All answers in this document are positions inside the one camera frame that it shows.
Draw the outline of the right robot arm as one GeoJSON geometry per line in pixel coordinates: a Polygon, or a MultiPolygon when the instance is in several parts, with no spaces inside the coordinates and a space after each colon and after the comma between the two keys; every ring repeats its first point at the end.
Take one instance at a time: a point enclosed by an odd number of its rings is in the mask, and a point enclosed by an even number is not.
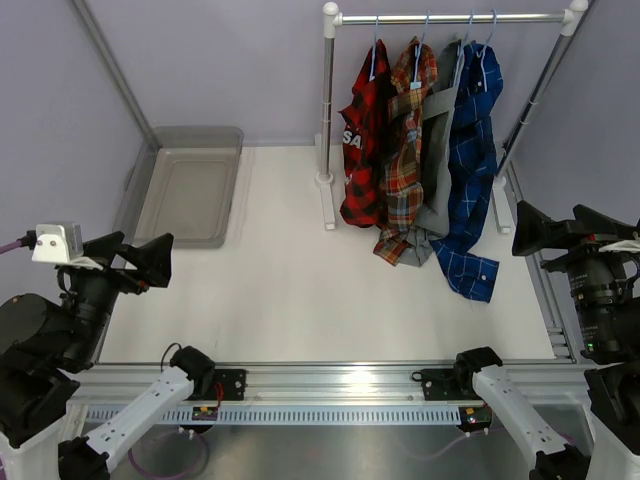
{"type": "Polygon", "coordinates": [[[457,355],[452,383],[478,397],[497,415],[528,464],[531,479],[636,479],[639,476],[638,275],[639,227],[585,205],[568,220],[554,220],[526,201],[517,205],[515,256],[544,249],[561,256],[543,260],[549,273],[566,274],[584,348],[594,367],[584,372],[595,430],[591,454],[568,443],[511,384],[502,360],[489,347],[457,355]]]}

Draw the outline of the aluminium frame post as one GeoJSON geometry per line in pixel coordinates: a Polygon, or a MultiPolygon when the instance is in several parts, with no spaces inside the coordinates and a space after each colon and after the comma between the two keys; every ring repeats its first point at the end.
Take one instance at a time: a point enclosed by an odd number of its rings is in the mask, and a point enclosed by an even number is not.
{"type": "Polygon", "coordinates": [[[97,21],[89,3],[84,0],[70,0],[69,5],[77,14],[96,54],[104,65],[117,93],[124,102],[129,114],[136,123],[144,139],[153,147],[159,148],[160,143],[147,120],[129,82],[120,67],[115,54],[97,21]]]}

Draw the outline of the grey plastic bin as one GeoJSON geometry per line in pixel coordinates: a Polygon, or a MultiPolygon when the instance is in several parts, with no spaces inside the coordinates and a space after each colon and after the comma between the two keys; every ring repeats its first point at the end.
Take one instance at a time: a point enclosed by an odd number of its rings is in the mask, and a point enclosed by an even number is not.
{"type": "Polygon", "coordinates": [[[235,126],[154,128],[126,181],[114,228],[136,245],[170,233],[176,248],[222,247],[243,141],[235,126]]]}

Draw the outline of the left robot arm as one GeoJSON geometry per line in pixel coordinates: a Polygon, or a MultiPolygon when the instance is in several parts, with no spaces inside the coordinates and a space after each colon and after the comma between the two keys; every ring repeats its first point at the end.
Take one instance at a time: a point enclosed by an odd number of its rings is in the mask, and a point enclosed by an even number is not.
{"type": "Polygon", "coordinates": [[[84,242],[74,225],[41,224],[5,246],[55,266],[59,305],[37,294],[1,306],[1,466],[8,479],[107,479],[128,450],[172,407],[216,386],[215,363],[179,348],[158,378],[105,424],[61,441],[74,376],[94,354],[121,294],[168,286],[174,237],[135,247],[116,231],[84,242]]]}

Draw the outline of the grey shirt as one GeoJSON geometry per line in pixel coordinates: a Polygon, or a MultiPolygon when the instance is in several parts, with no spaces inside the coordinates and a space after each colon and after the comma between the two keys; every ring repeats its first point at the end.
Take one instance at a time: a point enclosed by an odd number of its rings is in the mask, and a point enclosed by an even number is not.
{"type": "Polygon", "coordinates": [[[449,233],[448,202],[452,187],[449,139],[463,64],[462,42],[449,43],[437,59],[439,77],[423,105],[421,184],[424,200],[407,235],[408,247],[399,259],[404,265],[422,266],[433,252],[432,242],[449,233]]]}

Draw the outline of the aluminium mounting rail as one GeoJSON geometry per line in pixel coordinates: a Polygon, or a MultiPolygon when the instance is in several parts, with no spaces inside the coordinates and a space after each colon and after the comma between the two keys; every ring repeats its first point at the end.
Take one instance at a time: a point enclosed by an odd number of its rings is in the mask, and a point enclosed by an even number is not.
{"type": "MultiPolygon", "coordinates": [[[[424,400],[411,364],[246,364],[248,405],[416,405],[424,400]]],[[[533,404],[588,400],[582,364],[506,364],[516,388],[533,404]]],[[[76,376],[73,404],[126,404],[160,375],[157,365],[101,364],[76,376]]]]}

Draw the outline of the red black plaid shirt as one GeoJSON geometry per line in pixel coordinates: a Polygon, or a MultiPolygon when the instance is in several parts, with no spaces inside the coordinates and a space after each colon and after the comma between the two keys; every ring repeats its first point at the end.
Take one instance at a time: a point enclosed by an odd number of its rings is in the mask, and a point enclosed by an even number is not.
{"type": "Polygon", "coordinates": [[[368,228],[381,222],[381,156],[388,127],[387,103],[391,97],[391,67],[384,42],[379,43],[381,71],[368,80],[371,48],[352,86],[352,100],[340,111],[345,122],[342,135],[345,198],[343,220],[368,228]]]}

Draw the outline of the metal clothes rack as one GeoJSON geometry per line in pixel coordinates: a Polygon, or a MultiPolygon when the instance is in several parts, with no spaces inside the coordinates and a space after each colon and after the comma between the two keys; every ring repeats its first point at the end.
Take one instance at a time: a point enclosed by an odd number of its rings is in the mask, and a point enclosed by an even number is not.
{"type": "Polygon", "coordinates": [[[321,131],[315,136],[318,149],[318,171],[315,182],[318,186],[324,228],[332,231],[337,226],[335,202],[330,171],[330,143],[332,124],[332,87],[336,30],[342,26],[357,25],[479,25],[499,23],[558,23],[559,36],[548,60],[537,80],[514,127],[503,144],[503,156],[498,166],[492,186],[492,205],[497,231],[508,234],[512,230],[512,214],[506,193],[506,171],[512,162],[513,151],[521,140],[525,127],[530,123],[533,112],[556,72],[574,34],[589,9],[587,1],[573,1],[560,13],[485,13],[485,14],[423,14],[423,15],[345,15],[334,2],[323,6],[324,66],[322,85],[321,131]]]}

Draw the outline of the blue plaid shirt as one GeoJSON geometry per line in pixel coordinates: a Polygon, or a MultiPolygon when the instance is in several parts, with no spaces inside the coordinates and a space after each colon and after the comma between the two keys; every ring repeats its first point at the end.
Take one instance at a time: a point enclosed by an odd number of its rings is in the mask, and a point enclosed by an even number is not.
{"type": "Polygon", "coordinates": [[[488,303],[499,262],[471,249],[482,235],[497,173],[491,112],[504,82],[490,46],[471,42],[464,54],[449,139],[450,228],[432,246],[450,288],[468,300],[488,303]]]}

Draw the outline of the brown orange plaid shirt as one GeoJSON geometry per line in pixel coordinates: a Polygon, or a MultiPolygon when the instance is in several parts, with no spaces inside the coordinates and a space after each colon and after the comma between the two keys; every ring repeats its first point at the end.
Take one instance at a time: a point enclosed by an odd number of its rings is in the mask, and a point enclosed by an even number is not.
{"type": "Polygon", "coordinates": [[[407,235],[424,200],[421,184],[423,105],[438,79],[436,57],[425,44],[423,55],[429,65],[423,87],[411,90],[414,49],[413,38],[391,72],[392,96],[388,100],[389,152],[383,160],[382,223],[373,253],[395,266],[408,247],[407,235]]]}

